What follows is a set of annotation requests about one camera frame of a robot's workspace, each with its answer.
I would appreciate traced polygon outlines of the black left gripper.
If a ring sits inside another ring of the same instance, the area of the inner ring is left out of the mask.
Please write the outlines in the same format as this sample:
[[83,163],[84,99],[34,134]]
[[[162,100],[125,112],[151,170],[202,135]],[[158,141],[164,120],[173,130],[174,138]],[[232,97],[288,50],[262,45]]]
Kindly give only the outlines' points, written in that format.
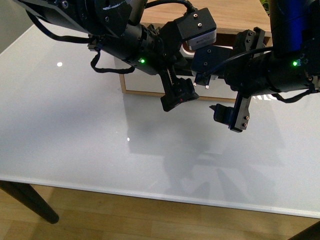
[[139,63],[139,69],[150,75],[159,75],[165,95],[160,98],[165,112],[171,111],[181,103],[197,100],[200,96],[195,92],[190,78],[178,78],[176,69],[188,65],[180,52],[183,44],[178,25],[175,21],[166,23],[163,27],[147,28],[148,46],[140,57],[145,63]]

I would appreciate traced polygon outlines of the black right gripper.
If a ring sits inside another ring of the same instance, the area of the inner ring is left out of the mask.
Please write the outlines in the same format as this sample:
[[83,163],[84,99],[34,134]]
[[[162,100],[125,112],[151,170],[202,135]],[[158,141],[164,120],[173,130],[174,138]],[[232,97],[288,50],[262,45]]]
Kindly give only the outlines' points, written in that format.
[[[239,32],[235,36],[233,52],[240,54],[264,48],[265,33],[259,27]],[[234,132],[241,132],[247,128],[251,97],[273,92],[273,86],[268,77],[268,60],[271,55],[271,52],[267,52],[256,54],[250,59],[241,57],[225,69],[226,83],[237,92],[237,97],[234,107],[219,103],[209,106],[214,111],[214,121],[229,126]]]

